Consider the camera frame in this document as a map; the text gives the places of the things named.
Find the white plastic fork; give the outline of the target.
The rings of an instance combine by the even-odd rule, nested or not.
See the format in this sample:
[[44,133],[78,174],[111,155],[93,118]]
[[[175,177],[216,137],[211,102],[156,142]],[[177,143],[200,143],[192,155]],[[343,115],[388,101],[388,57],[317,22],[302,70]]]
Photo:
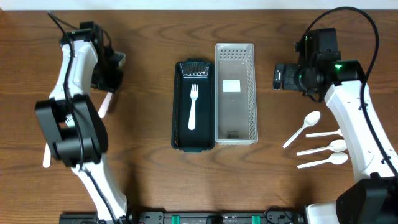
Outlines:
[[68,114],[65,117],[65,123],[69,128],[74,128],[75,127],[75,122],[73,120],[72,114]]
[[98,110],[98,115],[100,118],[104,118],[106,116],[112,97],[113,94],[111,92],[108,92]]
[[198,85],[193,84],[190,91],[190,99],[191,99],[191,107],[190,107],[190,115],[188,120],[188,128],[189,130],[194,130],[196,126],[196,100],[198,98]]

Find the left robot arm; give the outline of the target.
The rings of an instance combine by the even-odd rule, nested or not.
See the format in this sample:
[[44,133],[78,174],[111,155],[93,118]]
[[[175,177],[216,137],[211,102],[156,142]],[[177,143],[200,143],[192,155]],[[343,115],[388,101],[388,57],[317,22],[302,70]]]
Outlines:
[[38,101],[35,115],[46,140],[44,166],[62,161],[83,182],[96,215],[62,216],[62,223],[128,223],[127,198],[106,159],[108,134],[102,119],[123,80],[126,55],[105,44],[108,33],[94,22],[64,32],[57,83]]

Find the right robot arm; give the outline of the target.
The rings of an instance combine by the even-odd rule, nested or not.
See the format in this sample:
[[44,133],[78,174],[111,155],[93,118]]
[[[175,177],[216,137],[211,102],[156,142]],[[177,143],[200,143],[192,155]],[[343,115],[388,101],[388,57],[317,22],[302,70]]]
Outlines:
[[305,223],[397,223],[397,153],[371,102],[357,60],[342,60],[334,28],[306,31],[295,43],[296,64],[275,66],[273,89],[324,101],[348,147],[354,185],[334,202],[304,208]]

